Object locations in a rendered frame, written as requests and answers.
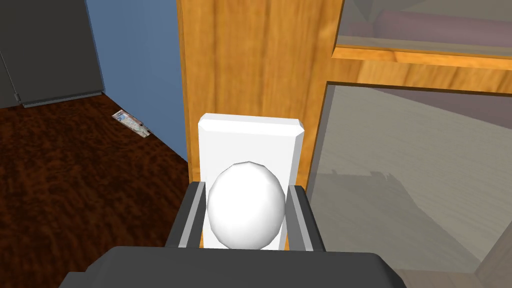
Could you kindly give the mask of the dark grey cabinet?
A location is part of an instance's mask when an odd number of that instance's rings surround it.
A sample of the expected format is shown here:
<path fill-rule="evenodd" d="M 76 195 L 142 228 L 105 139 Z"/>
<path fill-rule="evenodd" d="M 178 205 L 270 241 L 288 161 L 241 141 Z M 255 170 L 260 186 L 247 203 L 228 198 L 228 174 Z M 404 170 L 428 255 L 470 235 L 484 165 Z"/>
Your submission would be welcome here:
<path fill-rule="evenodd" d="M 0 54 L 26 108 L 103 93 L 86 0 L 0 0 Z"/>

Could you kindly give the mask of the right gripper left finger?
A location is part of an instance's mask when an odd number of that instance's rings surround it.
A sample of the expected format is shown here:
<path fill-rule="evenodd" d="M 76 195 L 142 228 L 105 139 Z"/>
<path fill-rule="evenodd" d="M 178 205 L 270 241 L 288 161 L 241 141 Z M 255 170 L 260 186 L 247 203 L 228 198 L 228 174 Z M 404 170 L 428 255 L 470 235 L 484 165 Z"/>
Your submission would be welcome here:
<path fill-rule="evenodd" d="M 166 247 L 199 248 L 206 213 L 204 182 L 191 182 L 165 243 Z"/>

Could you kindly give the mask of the small flat printed packet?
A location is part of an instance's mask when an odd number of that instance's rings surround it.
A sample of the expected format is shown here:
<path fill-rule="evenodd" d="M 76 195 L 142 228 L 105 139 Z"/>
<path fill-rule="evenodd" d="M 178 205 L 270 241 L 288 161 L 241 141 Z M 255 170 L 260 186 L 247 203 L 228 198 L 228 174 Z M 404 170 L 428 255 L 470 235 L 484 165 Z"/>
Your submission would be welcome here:
<path fill-rule="evenodd" d="M 137 135 L 143 138 L 146 138 L 152 134 L 152 132 L 142 122 L 134 118 L 132 115 L 130 115 L 123 109 L 113 114 L 112 118 L 114 118 L 117 122 L 120 122 L 125 127 L 129 128 L 130 130 L 132 130 Z"/>

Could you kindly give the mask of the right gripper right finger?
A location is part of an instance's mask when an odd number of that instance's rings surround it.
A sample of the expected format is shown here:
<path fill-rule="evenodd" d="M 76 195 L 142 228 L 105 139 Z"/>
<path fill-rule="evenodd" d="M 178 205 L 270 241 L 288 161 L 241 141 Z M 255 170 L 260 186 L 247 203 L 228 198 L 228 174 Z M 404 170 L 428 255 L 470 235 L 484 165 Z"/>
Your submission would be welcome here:
<path fill-rule="evenodd" d="M 300 185 L 287 188 L 285 220 L 291 251 L 326 250 L 306 192 Z"/>

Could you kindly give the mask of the wooden glazed door leaf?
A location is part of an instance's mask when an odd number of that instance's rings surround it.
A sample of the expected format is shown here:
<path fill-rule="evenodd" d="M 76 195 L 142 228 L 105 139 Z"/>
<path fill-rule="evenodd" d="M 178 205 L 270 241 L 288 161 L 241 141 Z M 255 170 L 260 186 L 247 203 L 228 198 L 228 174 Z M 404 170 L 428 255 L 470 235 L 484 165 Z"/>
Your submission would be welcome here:
<path fill-rule="evenodd" d="M 205 114 L 291 118 L 329 251 L 408 288 L 512 288 L 512 0 L 177 0 L 188 171 Z"/>

